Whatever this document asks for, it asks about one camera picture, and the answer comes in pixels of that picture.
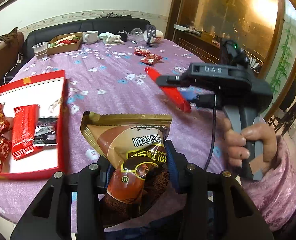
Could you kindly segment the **pink sleeve forearm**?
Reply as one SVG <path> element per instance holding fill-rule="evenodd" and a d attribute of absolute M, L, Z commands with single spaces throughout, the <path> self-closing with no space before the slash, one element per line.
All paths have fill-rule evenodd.
<path fill-rule="evenodd" d="M 281 229 L 296 210 L 296 172 L 288 146 L 277 136 L 277 167 L 261 181 L 241 179 L 241 185 L 260 211 L 271 231 Z"/>

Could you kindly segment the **person's right hand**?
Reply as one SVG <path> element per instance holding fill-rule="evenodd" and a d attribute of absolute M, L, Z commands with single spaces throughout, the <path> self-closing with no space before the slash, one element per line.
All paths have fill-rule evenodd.
<path fill-rule="evenodd" d="M 266 172 L 274 166 L 274 159 L 277 154 L 277 136 L 272 127 L 265 122 L 259 122 L 237 132 L 233 130 L 228 118 L 224 119 L 223 125 L 228 163 L 231 166 L 241 167 L 244 160 L 252 158 L 256 142 L 262 144 L 260 154 L 263 155 L 263 171 Z"/>

